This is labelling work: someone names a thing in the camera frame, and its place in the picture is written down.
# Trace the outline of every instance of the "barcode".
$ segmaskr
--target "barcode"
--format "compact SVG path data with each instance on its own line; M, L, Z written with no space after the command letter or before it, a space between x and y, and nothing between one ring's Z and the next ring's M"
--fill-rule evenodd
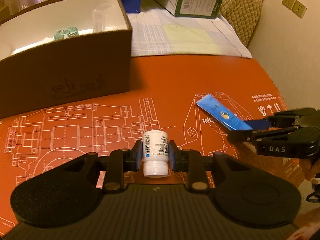
M188 9L190 5L191 0L184 0L183 9Z
M146 136L146 138L145 138L144 153L145 154L149 154L150 153L150 135Z

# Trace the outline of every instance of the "bottle cap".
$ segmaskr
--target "bottle cap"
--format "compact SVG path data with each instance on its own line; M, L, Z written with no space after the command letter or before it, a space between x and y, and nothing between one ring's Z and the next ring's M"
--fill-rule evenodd
M148 161L143 164L143 175L148 178L168 176L168 164L163 161Z

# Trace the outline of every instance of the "person's hand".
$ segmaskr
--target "person's hand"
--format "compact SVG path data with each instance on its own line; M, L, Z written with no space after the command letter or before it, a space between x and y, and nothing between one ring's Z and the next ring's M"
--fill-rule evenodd
M295 231L287 240L309 240L320 229L320 223L308 223Z
M311 161L308 159L300 159L299 165L302 168L302 172L306 180L311 181L317 173L320 173L320 159L313 165L311 165Z

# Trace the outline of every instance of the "table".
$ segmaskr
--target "table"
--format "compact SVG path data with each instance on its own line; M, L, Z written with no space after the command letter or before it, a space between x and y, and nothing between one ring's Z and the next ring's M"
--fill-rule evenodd
M279 91L254 59L171 55L132 58L128 93L94 98L8 117L0 121L0 232L17 222L10 208L12 190L86 152L109 155L132 148L145 131L161 129L182 148L203 155L223 151L298 186L297 160L258 156L242 144L230 145L220 124L195 102L211 93L244 120L287 109ZM210 184L213 180L208 173ZM103 175L98 186L101 187ZM126 183L183 183L186 174L162 179L125 174Z

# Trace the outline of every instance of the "brown box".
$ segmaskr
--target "brown box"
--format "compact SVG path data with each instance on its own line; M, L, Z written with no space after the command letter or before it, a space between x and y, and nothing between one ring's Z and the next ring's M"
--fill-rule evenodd
M105 31L92 33L103 7ZM70 26L79 36L52 41ZM49 0L0 22L0 118L127 92L131 36L120 0Z

